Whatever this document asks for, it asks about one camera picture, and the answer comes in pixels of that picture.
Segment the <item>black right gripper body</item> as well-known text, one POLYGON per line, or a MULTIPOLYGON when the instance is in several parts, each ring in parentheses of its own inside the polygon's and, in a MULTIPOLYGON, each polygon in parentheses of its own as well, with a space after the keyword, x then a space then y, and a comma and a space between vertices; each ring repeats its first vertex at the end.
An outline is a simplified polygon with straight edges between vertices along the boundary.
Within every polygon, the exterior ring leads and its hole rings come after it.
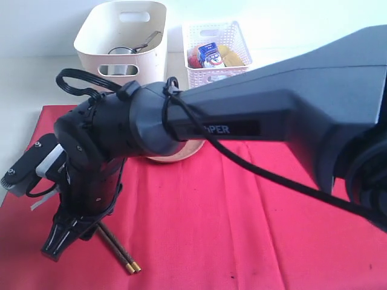
POLYGON ((60 206, 53 226, 60 230, 89 230, 110 214, 122 187, 125 162, 125 158, 115 158, 99 166, 83 166, 67 157, 61 171, 60 206))

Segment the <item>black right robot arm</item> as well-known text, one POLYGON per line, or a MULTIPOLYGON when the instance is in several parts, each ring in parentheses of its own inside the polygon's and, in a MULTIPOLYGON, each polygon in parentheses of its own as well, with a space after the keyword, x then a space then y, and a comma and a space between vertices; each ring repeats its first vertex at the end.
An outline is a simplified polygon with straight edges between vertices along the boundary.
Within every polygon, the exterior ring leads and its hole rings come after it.
POLYGON ((42 247, 52 260, 90 239, 112 211, 127 158, 173 155, 189 140, 207 140, 244 169, 386 230, 385 25, 187 91, 175 77, 118 85, 71 68, 56 83, 88 100, 54 124, 66 161, 42 247), (247 162, 221 140, 284 142, 316 188, 247 162))

